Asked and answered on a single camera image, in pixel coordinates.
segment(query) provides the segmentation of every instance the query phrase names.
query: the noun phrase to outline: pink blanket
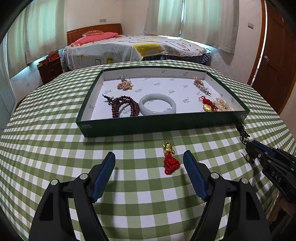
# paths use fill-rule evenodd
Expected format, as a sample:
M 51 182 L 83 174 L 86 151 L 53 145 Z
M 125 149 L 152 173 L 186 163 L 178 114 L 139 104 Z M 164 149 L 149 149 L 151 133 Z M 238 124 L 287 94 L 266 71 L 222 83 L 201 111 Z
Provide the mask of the pink blanket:
M 119 38 L 119 37 L 121 37 L 121 35 L 118 35 L 118 33 L 107 32 L 100 35 L 82 37 L 76 40 L 74 43 L 72 43 L 71 46 L 72 47 L 81 46 L 83 44 L 93 43 L 93 42 L 97 42 L 104 39 Z

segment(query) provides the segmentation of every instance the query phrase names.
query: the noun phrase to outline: table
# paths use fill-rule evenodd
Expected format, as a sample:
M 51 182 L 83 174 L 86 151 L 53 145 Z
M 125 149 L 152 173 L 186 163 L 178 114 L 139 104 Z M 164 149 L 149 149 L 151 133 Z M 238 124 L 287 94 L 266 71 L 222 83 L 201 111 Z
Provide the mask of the table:
M 210 71 L 250 109 L 244 126 L 251 139 L 295 154 L 296 143 L 284 122 L 250 86 L 207 66 L 183 61 L 126 62 L 64 73 L 30 93 L 0 138 L 0 205 L 14 228 L 28 240 L 38 203 L 50 180 L 70 181 L 108 153 L 116 166 L 103 197 L 94 204 L 110 240 L 189 240 L 205 204 L 194 193 L 182 162 L 184 151 L 225 179 L 248 178 L 266 209 L 276 188 L 256 161 L 247 164 L 235 126 L 84 138 L 75 120 L 102 69 L 125 66 L 180 66 Z M 181 168 L 164 174 L 165 141 L 172 143 Z M 83 239 L 73 200 L 70 213 L 76 236 Z M 217 234 L 223 236 L 230 199 Z

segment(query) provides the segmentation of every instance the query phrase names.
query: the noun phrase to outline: wooden headboard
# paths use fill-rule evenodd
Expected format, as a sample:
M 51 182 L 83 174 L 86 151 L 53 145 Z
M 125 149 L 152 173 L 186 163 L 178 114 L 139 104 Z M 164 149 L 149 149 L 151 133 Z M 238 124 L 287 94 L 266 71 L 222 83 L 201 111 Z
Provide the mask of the wooden headboard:
M 75 29 L 72 31 L 67 32 L 67 40 L 68 45 L 72 44 L 76 40 L 82 38 L 82 35 L 91 30 L 101 30 L 103 32 L 113 32 L 122 34 L 122 28 L 120 23 L 112 23 L 112 24 L 102 24 L 102 25 L 95 25 L 89 26 L 84 28 Z

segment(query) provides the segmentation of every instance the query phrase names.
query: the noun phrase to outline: nightstand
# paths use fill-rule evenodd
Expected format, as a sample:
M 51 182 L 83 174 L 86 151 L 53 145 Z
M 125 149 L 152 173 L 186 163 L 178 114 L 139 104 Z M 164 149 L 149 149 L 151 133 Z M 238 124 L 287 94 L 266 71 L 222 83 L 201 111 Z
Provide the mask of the nightstand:
M 63 73 L 61 58 L 57 58 L 38 68 L 43 84 L 47 84 Z

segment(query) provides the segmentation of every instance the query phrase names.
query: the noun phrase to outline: red cord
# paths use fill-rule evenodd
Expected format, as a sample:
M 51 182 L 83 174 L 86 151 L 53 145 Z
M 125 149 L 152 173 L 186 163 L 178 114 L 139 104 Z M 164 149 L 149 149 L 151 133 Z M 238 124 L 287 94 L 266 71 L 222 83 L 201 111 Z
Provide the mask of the red cord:
M 207 104 L 212 108 L 212 111 L 217 111 L 218 108 L 213 104 L 213 102 L 211 102 L 209 99 L 206 99 L 205 96 L 202 96 L 200 98 L 198 98 L 200 101 L 202 101 L 203 104 Z
M 166 175 L 172 174 L 180 166 L 179 161 L 176 158 L 172 157 L 172 154 L 169 151 L 167 151 L 165 153 L 164 164 L 165 164 L 165 174 Z

